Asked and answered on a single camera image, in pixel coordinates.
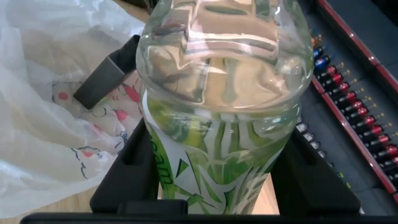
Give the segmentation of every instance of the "red dot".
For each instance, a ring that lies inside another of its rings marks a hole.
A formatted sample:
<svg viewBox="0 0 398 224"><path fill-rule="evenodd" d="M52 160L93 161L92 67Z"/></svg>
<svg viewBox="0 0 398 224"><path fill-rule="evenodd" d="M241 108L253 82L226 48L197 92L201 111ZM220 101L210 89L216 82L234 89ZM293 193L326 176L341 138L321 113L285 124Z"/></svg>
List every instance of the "red dot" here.
<svg viewBox="0 0 398 224"><path fill-rule="evenodd" d="M61 100L67 100L69 98L69 96L65 92L60 92L60 93L58 93L58 98L60 98Z"/></svg>
<svg viewBox="0 0 398 224"><path fill-rule="evenodd" d="M116 110L115 113L116 113L116 116L118 117L118 120L120 120L120 121L124 121L128 116L128 114L126 112L124 112L123 110Z"/></svg>

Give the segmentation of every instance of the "plastic bottle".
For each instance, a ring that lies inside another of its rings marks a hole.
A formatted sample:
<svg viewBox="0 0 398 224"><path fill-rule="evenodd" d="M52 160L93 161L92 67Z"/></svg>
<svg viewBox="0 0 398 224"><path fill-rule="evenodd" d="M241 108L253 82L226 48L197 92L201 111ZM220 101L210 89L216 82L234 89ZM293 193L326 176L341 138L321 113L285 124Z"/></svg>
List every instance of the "plastic bottle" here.
<svg viewBox="0 0 398 224"><path fill-rule="evenodd" d="M137 70L163 198L189 213L251 213L313 66L296 1L160 1Z"/></svg>

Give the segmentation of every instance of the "water bottle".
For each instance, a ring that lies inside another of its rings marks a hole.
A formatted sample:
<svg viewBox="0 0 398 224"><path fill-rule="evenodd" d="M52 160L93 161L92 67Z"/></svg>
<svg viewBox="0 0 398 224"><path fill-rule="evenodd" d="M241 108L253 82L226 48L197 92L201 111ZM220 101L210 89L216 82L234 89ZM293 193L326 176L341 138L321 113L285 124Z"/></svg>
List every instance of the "water bottle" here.
<svg viewBox="0 0 398 224"><path fill-rule="evenodd" d="M159 1L137 71L163 198L189 213L251 213L313 66L296 1Z"/></svg>

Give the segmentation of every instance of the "wooden surface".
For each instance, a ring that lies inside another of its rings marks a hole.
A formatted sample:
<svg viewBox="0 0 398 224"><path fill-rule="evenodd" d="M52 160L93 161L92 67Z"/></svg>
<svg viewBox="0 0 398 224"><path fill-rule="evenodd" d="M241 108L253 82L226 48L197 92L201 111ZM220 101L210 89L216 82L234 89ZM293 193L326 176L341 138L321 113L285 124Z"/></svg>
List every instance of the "wooden surface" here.
<svg viewBox="0 0 398 224"><path fill-rule="evenodd" d="M120 6L122 6L128 13L134 15L136 18L146 21L148 15L146 11L131 6L125 2L115 0ZM16 224L19 223L21 218L34 212L91 212L90 209L90 198L93 195L96 188L89 189L85 192L81 192L76 195L67 197L59 202L47 205L45 207L33 210L29 213L25 213L15 218L7 218L0 220L0 224ZM253 214L279 214L274 187L272 184L271 175L268 176L264 183L257 204L254 207Z"/></svg>

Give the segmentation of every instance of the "white plastic bag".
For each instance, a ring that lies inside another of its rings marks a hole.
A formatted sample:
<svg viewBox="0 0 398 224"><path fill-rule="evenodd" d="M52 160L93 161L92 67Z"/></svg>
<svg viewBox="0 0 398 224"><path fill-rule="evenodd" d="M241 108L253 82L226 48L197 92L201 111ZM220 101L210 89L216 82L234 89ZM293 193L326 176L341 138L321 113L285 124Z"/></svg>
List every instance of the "white plastic bag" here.
<svg viewBox="0 0 398 224"><path fill-rule="evenodd" d="M143 26L112 0L0 0L0 218L100 183L141 118L140 80L92 110L72 95Z"/></svg>

